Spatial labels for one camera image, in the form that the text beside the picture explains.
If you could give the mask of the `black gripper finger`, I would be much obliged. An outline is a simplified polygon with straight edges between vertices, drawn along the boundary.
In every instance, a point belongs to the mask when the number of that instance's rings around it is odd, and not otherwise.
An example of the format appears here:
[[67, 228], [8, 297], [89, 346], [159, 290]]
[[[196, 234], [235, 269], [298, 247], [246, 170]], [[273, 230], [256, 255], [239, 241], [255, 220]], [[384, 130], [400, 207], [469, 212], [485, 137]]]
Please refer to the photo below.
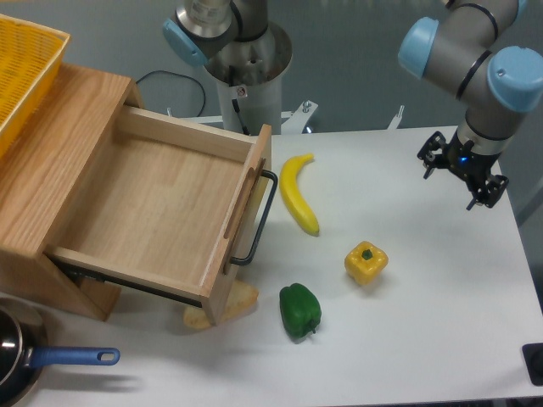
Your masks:
[[423, 144], [417, 158], [423, 162], [425, 172], [424, 179], [428, 179], [435, 170], [442, 170], [447, 167], [443, 149], [446, 147], [446, 140], [440, 131], [436, 131]]
[[486, 178], [469, 176], [466, 183], [468, 191], [472, 194], [466, 210], [471, 210], [476, 205], [492, 209], [506, 191], [509, 179], [503, 175], [488, 175]]

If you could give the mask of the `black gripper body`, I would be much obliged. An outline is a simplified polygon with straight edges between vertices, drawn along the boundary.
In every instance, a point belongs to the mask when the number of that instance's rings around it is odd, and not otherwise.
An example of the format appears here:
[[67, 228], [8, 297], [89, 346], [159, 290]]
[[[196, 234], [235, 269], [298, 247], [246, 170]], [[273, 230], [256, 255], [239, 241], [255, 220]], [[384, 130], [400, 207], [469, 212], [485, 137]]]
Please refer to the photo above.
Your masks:
[[462, 143], [457, 134], [445, 145], [443, 150], [445, 168], [464, 181], [469, 192], [482, 192], [500, 186], [501, 177], [491, 173], [499, 155], [483, 155], [474, 152], [474, 143]]

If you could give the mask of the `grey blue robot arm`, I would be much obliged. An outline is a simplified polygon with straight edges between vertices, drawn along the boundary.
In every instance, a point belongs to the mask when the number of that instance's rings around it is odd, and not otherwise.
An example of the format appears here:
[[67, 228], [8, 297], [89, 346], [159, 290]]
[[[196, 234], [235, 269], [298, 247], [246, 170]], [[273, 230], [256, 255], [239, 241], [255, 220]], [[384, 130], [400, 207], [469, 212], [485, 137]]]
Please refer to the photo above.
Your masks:
[[[523, 47], [491, 45], [525, 9], [523, 1], [449, 1], [444, 21], [428, 17], [407, 32], [400, 66], [467, 105], [452, 139], [431, 136], [418, 153], [427, 171], [446, 169], [465, 182], [472, 204], [494, 206], [508, 180], [491, 169], [542, 97], [542, 57]], [[286, 32], [264, 1], [185, 1], [163, 24], [185, 63], [217, 85], [228, 130], [281, 128], [282, 76], [292, 60]]]

